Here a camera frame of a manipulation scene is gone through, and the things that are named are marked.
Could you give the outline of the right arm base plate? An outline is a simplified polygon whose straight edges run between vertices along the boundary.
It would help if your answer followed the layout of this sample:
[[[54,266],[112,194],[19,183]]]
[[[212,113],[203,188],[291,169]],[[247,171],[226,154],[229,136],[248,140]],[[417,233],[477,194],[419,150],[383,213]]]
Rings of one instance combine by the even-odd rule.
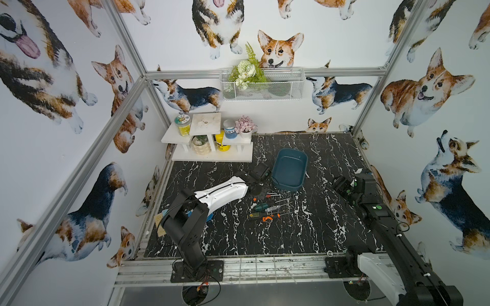
[[[324,272],[332,279],[360,277],[362,272],[353,260],[346,257],[325,258]]]

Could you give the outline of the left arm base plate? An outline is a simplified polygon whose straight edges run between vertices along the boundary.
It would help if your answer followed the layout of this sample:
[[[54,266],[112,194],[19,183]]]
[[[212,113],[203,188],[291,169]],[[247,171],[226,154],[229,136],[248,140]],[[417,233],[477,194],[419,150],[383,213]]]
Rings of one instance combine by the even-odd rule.
[[[177,261],[172,265],[171,283],[197,283],[205,281],[222,282],[224,273],[223,260],[208,260],[197,269],[192,269],[184,261]]]

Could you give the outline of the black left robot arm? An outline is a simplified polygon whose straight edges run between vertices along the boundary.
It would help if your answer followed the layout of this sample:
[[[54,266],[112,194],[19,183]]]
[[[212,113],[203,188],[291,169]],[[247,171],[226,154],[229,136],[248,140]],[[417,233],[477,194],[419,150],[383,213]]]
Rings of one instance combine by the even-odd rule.
[[[264,182],[271,169],[260,163],[251,172],[237,172],[227,181],[202,191],[180,191],[156,222],[170,237],[182,259],[186,272],[197,275],[205,270],[207,258],[200,247],[200,237],[207,220],[216,210],[246,196],[249,188]]]

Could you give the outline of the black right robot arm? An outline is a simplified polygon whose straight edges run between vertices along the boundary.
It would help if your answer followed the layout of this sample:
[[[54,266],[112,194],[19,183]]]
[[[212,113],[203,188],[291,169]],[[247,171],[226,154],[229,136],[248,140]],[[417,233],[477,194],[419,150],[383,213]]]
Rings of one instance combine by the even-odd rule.
[[[446,285],[405,237],[401,223],[381,202],[371,173],[353,180],[339,176],[332,188],[383,245],[392,266],[371,251],[354,252],[356,267],[371,279],[392,305],[463,305],[455,286]]]

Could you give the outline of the clear handle screwdriver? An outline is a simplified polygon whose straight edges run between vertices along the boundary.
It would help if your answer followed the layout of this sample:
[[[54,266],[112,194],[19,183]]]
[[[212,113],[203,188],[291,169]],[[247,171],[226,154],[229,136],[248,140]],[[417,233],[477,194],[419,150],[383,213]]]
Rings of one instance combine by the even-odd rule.
[[[289,204],[285,203],[283,205],[275,205],[275,206],[269,207],[269,208],[265,209],[265,212],[266,213],[275,213],[275,212],[279,212],[281,209],[288,209],[288,208],[289,208]]]

